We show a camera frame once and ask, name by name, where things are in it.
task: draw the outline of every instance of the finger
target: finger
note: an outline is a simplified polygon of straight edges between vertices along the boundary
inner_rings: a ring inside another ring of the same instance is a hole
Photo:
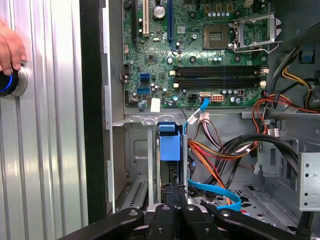
[[[10,76],[12,73],[10,62],[10,51],[5,39],[0,35],[0,65],[3,73]]]
[[[15,35],[16,34],[14,32],[9,32],[2,36],[8,45],[12,67],[13,69],[19,71],[21,69],[21,59],[20,50]]]
[[[19,47],[19,51],[20,51],[20,59],[22,61],[27,61],[27,54],[26,54],[26,49],[25,49],[25,45],[24,43],[22,42],[22,39],[21,37],[19,37],[18,34],[14,33],[16,35],[16,42],[18,44],[18,47]]]

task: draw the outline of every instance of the yellow wire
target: yellow wire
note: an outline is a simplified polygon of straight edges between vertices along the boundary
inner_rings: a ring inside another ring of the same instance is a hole
[[[282,71],[282,76],[286,79],[290,79],[290,80],[293,80],[295,82],[298,82],[298,83],[301,83],[303,84],[304,86],[306,86],[308,88],[308,93],[307,93],[307,96],[305,98],[305,105],[307,106],[308,109],[310,109],[310,106],[309,106],[309,103],[307,101],[307,99],[310,98],[311,96],[311,90],[312,88],[309,87],[309,85],[304,81],[302,80],[300,77],[298,76],[295,76],[291,73],[288,72],[288,67],[286,67],[283,71]]]
[[[217,180],[217,182],[219,183],[219,185],[221,186],[221,188],[225,189],[223,183],[219,180],[219,178],[217,177],[217,175],[214,173],[214,171],[210,168],[209,164],[206,162],[206,160],[202,157],[202,155],[198,152],[198,150],[192,146],[190,146],[192,148],[192,150],[194,151],[194,153],[200,158],[201,162],[203,163],[203,165],[207,168],[207,170],[213,175],[213,177]],[[229,205],[232,204],[232,201],[227,198],[227,203]]]
[[[209,152],[211,152],[211,153],[214,153],[214,154],[216,154],[216,155],[220,155],[220,156],[225,157],[225,158],[238,159],[238,158],[241,158],[241,157],[243,157],[243,156],[245,156],[245,155],[248,154],[248,153],[246,152],[246,153],[241,154],[241,155],[226,155],[226,154],[223,154],[223,153],[220,153],[220,152],[211,150],[210,148],[208,148],[207,146],[201,144],[200,142],[193,141],[193,140],[191,140],[191,139],[189,139],[189,141],[190,141],[191,143],[194,143],[194,144],[196,144],[196,145],[201,146],[202,148],[206,149],[207,151],[209,151]]]

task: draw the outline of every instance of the metal bracket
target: metal bracket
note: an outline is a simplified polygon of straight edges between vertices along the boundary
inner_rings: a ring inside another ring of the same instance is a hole
[[[269,25],[269,40],[260,41],[260,42],[252,42],[249,45],[245,44],[245,24],[246,23],[255,23],[257,21],[268,20]],[[243,52],[257,52],[257,51],[265,51],[268,54],[274,51],[277,47],[279,47],[280,41],[276,41],[277,36],[281,33],[281,28],[277,28],[277,26],[281,25],[281,21],[275,17],[275,13],[267,13],[262,14],[259,16],[253,16],[248,18],[243,18],[240,20],[234,20],[231,23],[231,27],[235,31],[235,40],[232,44],[229,44],[229,48],[233,49],[235,53],[243,53]],[[266,49],[262,48],[263,45],[270,45],[270,44],[277,44],[275,48],[271,51],[267,51]],[[261,47],[258,49],[250,49],[250,50],[243,50],[246,48],[256,48]]]
[[[297,197],[300,211],[320,211],[320,152],[300,152]]]
[[[114,122],[114,127],[122,127],[124,124],[141,123],[143,126],[156,126],[158,123],[175,123],[176,118],[172,115],[147,115],[147,116],[130,116],[123,121]]]
[[[254,174],[258,175],[260,166],[262,166],[264,177],[279,177],[280,153],[276,147],[269,142],[259,142]]]

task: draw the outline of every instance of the pci express slot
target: pci express slot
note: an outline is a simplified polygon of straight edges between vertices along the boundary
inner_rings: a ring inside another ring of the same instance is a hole
[[[149,0],[142,0],[143,29],[142,35],[149,37]]]
[[[137,0],[131,0],[131,37],[132,43],[137,43]]]
[[[167,0],[167,16],[168,16],[168,41],[171,43],[172,41],[172,35],[173,35],[173,21],[174,21],[174,15],[173,15],[173,0]]]
[[[181,89],[200,88],[254,88],[259,85],[259,77],[246,78],[176,78],[175,83],[179,83]]]
[[[176,75],[184,78],[219,76],[254,76],[260,72],[259,66],[204,66],[177,67]]]

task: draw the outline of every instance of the side panel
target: side panel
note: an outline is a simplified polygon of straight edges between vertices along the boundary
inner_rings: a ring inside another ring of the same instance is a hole
[[[55,240],[88,224],[79,2],[4,0],[0,18],[28,76],[0,99],[0,239]]]

